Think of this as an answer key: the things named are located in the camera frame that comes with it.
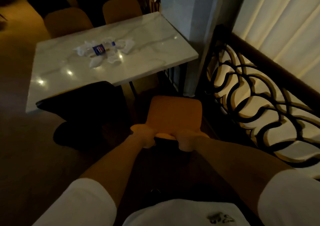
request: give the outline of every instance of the hand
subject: hand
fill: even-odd
[[[158,133],[157,130],[141,125],[133,134],[134,137],[141,139],[143,148],[151,148],[155,145],[154,136]]]
[[[172,134],[176,137],[179,142],[179,149],[185,152],[191,152],[195,150],[196,141],[195,139],[201,135],[191,131],[189,129],[178,130]]]

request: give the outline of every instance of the black print on shirt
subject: black print on shirt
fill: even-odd
[[[210,220],[211,224],[216,224],[216,225],[222,225],[222,224],[228,224],[230,222],[234,222],[234,219],[232,217],[222,212],[210,214],[209,216],[207,216],[207,219]]]

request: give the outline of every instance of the white t-shirt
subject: white t-shirt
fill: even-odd
[[[98,182],[74,181],[34,223],[46,225],[112,226],[117,209]],[[275,175],[262,192],[258,213],[265,226],[320,225],[320,182],[286,170]],[[175,199],[131,214],[123,226],[144,225],[245,225],[249,223],[236,205]]]

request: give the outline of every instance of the shirt sleeve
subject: shirt sleeve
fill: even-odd
[[[75,180],[34,226],[112,226],[117,208],[106,189],[88,178]]]
[[[316,226],[319,208],[320,182],[293,169],[276,174],[258,201],[258,214],[265,226]]]

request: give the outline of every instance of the marble table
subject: marble table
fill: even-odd
[[[118,51],[113,64],[106,59],[90,68],[90,57],[80,57],[73,49],[103,38],[132,39],[128,54]],[[39,100],[98,81],[115,86],[198,58],[197,52],[159,13],[97,27],[39,42],[36,46],[26,112],[37,110]]]

